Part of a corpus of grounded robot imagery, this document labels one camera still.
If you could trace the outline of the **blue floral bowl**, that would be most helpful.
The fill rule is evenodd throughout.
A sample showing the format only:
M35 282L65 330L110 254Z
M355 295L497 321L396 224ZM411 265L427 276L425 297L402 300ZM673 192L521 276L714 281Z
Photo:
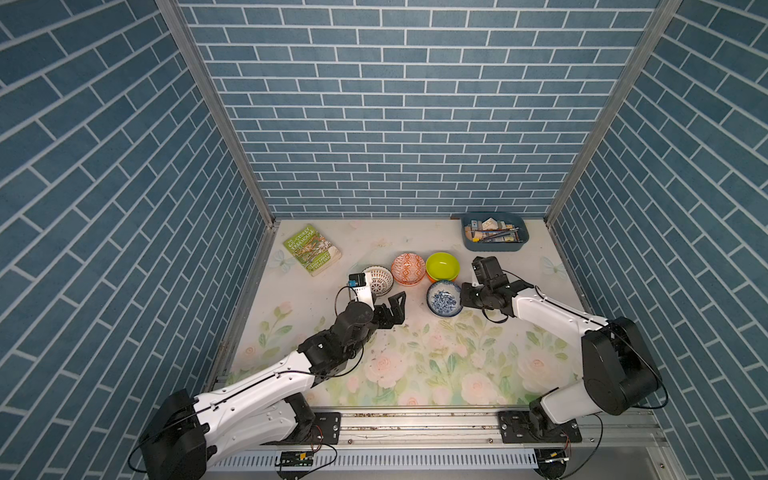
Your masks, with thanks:
M429 287L426 301L429 310L442 318L457 316L463 309L461 288L446 280L437 281Z

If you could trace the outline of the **left circuit board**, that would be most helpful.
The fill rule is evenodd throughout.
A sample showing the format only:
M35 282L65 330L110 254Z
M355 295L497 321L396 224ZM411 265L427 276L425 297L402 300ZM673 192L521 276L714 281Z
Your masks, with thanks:
M282 451L277 458L278 470L286 468L309 469L314 466L315 453L312 451Z

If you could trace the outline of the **circuit board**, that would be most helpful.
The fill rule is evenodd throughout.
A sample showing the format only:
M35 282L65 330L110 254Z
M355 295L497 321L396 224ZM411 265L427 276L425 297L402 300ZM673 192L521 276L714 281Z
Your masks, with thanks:
M315 453L312 451L282 451L277 458L278 470L286 468L309 469L314 466Z
M569 456L564 449L535 449L534 472L544 479L561 479L566 472Z

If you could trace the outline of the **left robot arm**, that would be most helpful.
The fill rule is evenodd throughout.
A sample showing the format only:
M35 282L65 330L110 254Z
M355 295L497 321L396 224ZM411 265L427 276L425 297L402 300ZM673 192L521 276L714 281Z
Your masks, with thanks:
M149 420L128 467L150 479L200 479L215 463L250 447L299 443L310 436L315 414L304 395L350 372L379 329L406 319L406 295L375 305L355 299L335 322L304 340L272 366L221 389L169 395Z

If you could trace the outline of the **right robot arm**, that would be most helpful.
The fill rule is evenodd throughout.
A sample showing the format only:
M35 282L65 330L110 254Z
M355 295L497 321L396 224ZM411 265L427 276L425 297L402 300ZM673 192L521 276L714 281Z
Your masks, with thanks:
M461 285L462 306L532 323L579 350L581 378L532 401L533 426L547 431L588 415L618 416L666 390L634 321L606 319L557 302L520 276L511 280L513 274L494 256L474 258L472 272L473 280Z

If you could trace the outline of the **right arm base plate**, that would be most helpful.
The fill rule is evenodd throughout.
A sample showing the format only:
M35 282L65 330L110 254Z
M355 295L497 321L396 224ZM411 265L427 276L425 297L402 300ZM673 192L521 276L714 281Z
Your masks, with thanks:
M581 443L583 437L575 420L554 424L529 410L512 409L497 413L504 444Z

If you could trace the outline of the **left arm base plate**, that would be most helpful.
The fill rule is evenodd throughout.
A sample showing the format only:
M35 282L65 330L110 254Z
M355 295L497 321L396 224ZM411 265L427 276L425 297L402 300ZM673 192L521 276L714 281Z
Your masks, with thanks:
M311 420L300 419L295 429L284 439L287 444L337 445L341 433L342 415L339 412L315 413Z

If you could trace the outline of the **red geometric pattern bowl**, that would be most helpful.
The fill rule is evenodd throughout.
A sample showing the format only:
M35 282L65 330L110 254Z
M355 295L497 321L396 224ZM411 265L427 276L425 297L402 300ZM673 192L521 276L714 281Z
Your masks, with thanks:
M399 285L415 286L426 275L426 261L416 253L403 253L393 260L390 272Z

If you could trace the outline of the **right circuit board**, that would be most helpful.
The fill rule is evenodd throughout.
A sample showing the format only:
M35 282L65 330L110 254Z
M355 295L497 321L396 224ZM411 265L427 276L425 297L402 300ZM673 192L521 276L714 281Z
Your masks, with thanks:
M569 456L564 449L535 449L534 472L544 479L561 479L566 472Z

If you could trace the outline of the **dark red lattice bowl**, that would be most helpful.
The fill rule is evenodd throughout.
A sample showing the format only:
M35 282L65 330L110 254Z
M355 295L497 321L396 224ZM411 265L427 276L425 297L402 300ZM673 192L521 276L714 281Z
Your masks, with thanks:
M387 268L379 265L372 265L366 268L363 273L365 274L366 281L370 285L371 292L375 297L381 298L392 290L394 277Z

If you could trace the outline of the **art supplies in bin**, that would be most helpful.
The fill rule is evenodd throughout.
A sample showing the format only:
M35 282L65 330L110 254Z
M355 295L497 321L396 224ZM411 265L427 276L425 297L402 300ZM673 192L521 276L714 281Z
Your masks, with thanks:
M520 229L502 220L488 218L471 220L464 227L466 237L473 243L520 243Z

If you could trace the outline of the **lime green bowl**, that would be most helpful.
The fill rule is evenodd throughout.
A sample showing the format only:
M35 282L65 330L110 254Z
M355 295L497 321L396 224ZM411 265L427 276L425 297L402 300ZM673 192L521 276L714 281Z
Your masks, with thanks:
M425 271L433 275L441 275L446 280L454 281L460 274L461 267L458 259L447 252L435 252L430 255L425 263Z

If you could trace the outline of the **teal plastic bin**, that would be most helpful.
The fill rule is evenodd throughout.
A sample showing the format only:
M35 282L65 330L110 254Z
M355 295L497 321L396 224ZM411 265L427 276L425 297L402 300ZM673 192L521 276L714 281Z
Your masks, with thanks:
M461 222L464 246L473 252L516 252L530 235L524 220L506 212L468 212Z

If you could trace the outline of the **aluminium rail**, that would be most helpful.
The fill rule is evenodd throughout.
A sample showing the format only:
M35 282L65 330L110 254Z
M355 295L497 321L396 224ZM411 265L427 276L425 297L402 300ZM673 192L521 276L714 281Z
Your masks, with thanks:
M504 444L497 413L522 408L456 407L456 408L341 408L341 433L336 447L355 448L480 448L484 446L518 446L520 448L554 448L566 445L586 448L662 447L667 439L654 415L631 409L620 416L588 415L576 419L581 443Z

